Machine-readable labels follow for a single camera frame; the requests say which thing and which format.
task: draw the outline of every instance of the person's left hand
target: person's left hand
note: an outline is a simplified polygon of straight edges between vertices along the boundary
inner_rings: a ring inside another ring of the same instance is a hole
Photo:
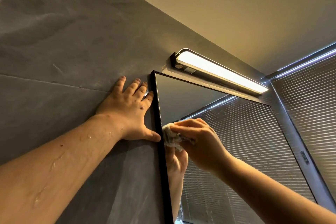
[[[185,150],[178,151],[175,147],[165,147],[169,183],[183,178],[188,166],[188,154]]]
[[[160,141],[160,135],[146,128],[144,123],[145,113],[153,100],[153,92],[149,92],[143,99],[148,84],[143,82],[139,87],[140,79],[134,80],[123,92],[125,81],[125,76],[119,78],[111,94],[98,107],[96,115],[111,118],[111,122],[118,123],[123,139]]]

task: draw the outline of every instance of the white ceiling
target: white ceiling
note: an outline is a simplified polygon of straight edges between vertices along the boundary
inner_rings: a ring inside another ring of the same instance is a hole
[[[336,42],[336,0],[146,0],[270,74]]]

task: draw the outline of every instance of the blinds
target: blinds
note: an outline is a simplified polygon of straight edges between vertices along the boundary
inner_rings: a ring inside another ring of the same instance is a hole
[[[270,107],[235,98],[198,117],[216,131],[233,156],[314,201]],[[183,220],[193,224],[263,223],[231,188],[191,160],[181,204]]]
[[[336,56],[272,83],[336,199]]]

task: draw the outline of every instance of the person's right hand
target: person's right hand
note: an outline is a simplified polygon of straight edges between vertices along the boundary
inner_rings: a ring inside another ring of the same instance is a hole
[[[175,133],[195,140],[180,142],[192,161],[204,171],[217,175],[220,166],[228,164],[232,157],[224,148],[216,132],[202,119],[188,119],[170,126]]]

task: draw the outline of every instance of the person's right arm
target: person's right arm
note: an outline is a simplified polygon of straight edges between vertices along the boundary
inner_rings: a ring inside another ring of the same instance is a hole
[[[233,157],[201,119],[176,122],[171,130],[195,139],[180,143],[201,169],[229,185],[266,224],[334,224],[336,215]]]

